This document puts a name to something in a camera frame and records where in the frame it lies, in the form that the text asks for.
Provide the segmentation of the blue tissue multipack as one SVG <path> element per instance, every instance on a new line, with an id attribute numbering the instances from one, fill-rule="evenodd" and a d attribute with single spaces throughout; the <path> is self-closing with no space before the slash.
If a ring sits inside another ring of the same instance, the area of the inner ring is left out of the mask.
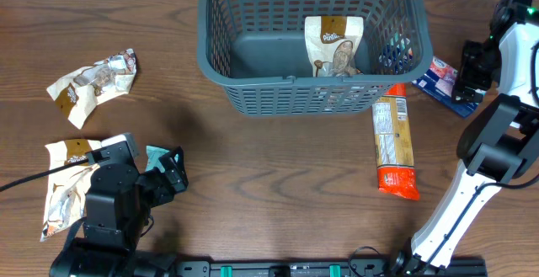
<path id="1" fill-rule="evenodd" d="M 413 80 L 412 84 L 422 92 L 445 105 L 457 115 L 460 115 L 462 118 L 467 118 L 475 112 L 478 104 L 457 104 L 452 102 L 451 92 L 457 75 L 458 71 L 454 67 L 451 67 L 434 56 L 427 72 L 422 77 Z"/>

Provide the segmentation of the orange tan cracker package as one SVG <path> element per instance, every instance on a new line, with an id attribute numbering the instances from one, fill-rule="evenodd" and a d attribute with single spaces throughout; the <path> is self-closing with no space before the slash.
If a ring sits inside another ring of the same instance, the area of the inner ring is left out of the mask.
<path id="1" fill-rule="evenodd" d="M 419 200 L 406 86 L 396 84 L 372 106 L 378 189 Z"/>

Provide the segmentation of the beige nut snack bag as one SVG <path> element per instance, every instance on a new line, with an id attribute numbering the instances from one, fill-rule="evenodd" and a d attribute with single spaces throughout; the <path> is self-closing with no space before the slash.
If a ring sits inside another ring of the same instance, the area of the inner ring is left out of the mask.
<path id="1" fill-rule="evenodd" d="M 304 37 L 314 77 L 352 77 L 360 74 L 355 53 L 364 33 L 364 19 L 355 16 L 309 16 Z"/>

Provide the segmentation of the grey plastic basket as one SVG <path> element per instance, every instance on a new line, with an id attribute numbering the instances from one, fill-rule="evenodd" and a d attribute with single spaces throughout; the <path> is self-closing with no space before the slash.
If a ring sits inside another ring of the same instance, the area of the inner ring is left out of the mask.
<path id="1" fill-rule="evenodd" d="M 433 52 L 423 0 L 199 0 L 197 56 L 255 116 L 361 112 Z"/>

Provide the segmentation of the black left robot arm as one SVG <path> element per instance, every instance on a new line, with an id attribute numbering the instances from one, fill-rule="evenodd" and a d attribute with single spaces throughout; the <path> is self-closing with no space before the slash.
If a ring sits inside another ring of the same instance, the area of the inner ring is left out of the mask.
<path id="1" fill-rule="evenodd" d="M 73 223 L 49 275 L 175 276 L 172 255 L 138 253 L 151 228 L 151 209 L 173 201 L 189 184 L 184 152 L 177 147 L 159 158 L 164 170 L 140 173 L 125 141 L 87 154 L 99 168 L 86 193 L 86 216 Z"/>

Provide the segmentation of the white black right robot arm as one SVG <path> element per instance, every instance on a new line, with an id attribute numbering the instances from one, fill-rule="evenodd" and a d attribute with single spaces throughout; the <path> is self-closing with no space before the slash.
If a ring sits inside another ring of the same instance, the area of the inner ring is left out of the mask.
<path id="1" fill-rule="evenodd" d="M 479 211 L 515 184 L 538 158 L 538 10 L 532 0 L 500 0 L 483 42 L 467 41 L 451 97 L 483 99 L 493 83 L 498 95 L 462 133 L 454 179 L 435 212 L 392 261 L 390 276 L 485 276 L 480 258 L 452 254 Z"/>

